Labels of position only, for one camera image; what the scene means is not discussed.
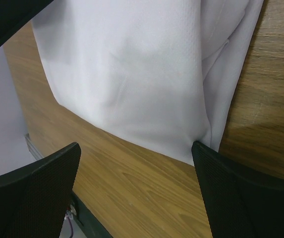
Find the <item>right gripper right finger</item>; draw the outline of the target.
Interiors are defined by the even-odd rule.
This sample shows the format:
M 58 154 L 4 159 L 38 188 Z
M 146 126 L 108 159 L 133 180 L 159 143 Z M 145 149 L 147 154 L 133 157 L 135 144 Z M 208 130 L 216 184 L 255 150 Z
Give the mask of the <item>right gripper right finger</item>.
M 192 145 L 192 156 L 213 237 L 284 238 L 284 179 L 199 141 Z

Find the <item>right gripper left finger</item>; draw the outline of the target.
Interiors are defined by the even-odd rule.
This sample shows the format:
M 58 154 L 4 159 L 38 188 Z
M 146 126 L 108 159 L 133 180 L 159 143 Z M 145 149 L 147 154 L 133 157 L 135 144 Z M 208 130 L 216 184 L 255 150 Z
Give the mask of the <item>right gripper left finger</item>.
M 0 238 L 57 238 L 81 157 L 73 142 L 0 176 Z

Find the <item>white t shirt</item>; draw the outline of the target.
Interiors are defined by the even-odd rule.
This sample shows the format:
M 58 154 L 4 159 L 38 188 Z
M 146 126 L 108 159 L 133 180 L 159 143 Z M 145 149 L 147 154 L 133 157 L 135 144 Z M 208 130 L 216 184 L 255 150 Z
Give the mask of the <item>white t shirt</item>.
M 218 150 L 261 0 L 55 0 L 32 20 L 56 101 L 192 165 Z

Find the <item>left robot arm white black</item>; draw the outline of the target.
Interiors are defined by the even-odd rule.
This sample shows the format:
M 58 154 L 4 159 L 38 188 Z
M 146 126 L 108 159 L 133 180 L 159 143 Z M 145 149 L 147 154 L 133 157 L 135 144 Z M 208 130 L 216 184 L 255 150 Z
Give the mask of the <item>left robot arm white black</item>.
M 52 0 L 0 0 L 0 47 Z

